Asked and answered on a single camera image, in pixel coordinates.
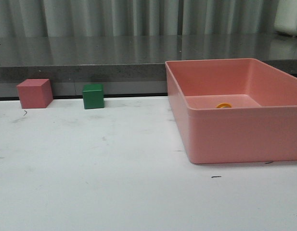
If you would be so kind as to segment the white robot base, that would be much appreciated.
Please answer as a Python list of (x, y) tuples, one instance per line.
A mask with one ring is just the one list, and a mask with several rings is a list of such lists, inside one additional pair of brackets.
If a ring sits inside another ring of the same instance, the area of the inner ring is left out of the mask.
[(279, 0), (274, 21), (276, 32), (297, 37), (297, 0)]

